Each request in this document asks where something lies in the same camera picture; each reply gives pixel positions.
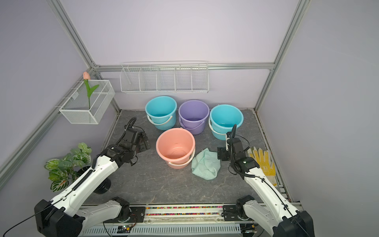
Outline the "light green microfiber cloth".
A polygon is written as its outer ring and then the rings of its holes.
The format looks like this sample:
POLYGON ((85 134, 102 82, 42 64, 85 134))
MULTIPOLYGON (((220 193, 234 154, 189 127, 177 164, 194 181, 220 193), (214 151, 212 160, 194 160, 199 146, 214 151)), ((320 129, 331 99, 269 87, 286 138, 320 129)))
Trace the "light green microfiber cloth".
POLYGON ((212 152, 208 148, 198 153, 191 162, 192 174, 204 180, 213 180, 217 177, 221 168, 217 152, 212 152))

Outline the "teal plastic bucket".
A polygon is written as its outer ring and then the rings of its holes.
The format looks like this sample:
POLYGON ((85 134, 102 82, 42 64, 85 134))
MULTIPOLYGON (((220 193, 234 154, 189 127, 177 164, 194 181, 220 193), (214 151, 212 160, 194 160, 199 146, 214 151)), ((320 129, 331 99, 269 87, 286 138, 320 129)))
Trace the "teal plastic bucket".
POLYGON ((237 107, 222 104, 211 109, 208 125, 215 138, 225 141, 226 134, 232 131, 234 125, 239 128, 243 121, 244 115, 237 107))
POLYGON ((177 102, 169 96, 159 96, 145 106, 147 118, 157 129, 166 131, 176 124, 177 102))

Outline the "pink plastic bucket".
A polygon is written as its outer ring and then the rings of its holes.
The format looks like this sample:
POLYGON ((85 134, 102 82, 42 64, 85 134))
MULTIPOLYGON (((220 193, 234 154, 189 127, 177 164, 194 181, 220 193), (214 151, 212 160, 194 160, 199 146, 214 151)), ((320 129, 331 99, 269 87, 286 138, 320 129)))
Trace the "pink plastic bucket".
POLYGON ((156 151, 169 167, 183 169, 195 156, 195 138, 183 128, 172 128, 159 136, 156 151))

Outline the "purple plastic bucket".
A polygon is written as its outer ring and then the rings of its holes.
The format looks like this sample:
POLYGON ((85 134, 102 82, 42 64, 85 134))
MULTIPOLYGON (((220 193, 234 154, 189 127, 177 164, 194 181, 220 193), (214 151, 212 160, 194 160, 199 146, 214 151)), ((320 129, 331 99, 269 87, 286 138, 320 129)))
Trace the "purple plastic bucket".
POLYGON ((203 101, 189 100, 179 107, 178 113, 181 127, 192 135, 198 135, 205 129, 210 109, 203 101))

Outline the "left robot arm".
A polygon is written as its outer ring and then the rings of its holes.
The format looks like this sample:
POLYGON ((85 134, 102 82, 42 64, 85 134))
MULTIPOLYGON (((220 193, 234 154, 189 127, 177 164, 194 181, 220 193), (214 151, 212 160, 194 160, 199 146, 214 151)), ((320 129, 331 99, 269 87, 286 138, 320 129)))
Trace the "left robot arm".
POLYGON ((80 207, 112 173, 125 163, 134 165, 132 160, 136 155, 150 147, 142 128, 126 127, 122 137, 94 158, 92 166, 72 185, 52 200, 43 199, 35 206, 38 232, 46 237, 77 237, 107 220, 132 219, 129 202, 120 197, 92 208, 80 210, 80 207))

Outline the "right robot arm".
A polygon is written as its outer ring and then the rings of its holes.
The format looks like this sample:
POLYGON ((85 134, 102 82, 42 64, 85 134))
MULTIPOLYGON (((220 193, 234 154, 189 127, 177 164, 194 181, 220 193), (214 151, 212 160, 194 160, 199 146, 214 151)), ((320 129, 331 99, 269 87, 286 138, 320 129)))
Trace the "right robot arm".
POLYGON ((313 219, 307 211, 292 205, 265 176, 260 165, 246 152, 235 131, 227 132, 226 148, 218 148, 221 160, 230 162, 233 171, 253 188, 264 202, 262 207, 252 196, 237 200, 238 215, 252 219, 272 237, 314 237, 313 219))

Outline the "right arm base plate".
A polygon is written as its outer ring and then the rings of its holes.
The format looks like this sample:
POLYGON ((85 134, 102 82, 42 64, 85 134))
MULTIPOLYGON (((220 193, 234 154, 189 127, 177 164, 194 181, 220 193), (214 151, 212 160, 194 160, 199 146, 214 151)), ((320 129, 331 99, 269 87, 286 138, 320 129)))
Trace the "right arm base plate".
POLYGON ((223 205, 221 216, 225 221, 252 221, 251 218, 244 214, 241 207, 238 207, 236 204, 223 205))

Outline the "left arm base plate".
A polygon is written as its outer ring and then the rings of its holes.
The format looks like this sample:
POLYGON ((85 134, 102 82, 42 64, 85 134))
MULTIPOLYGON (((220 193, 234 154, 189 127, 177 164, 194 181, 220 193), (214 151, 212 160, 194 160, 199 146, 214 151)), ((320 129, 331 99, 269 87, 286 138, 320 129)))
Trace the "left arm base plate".
POLYGON ((105 221, 105 223, 143 223, 145 218, 146 208, 144 206, 132 206, 129 208, 127 217, 117 217, 105 221))

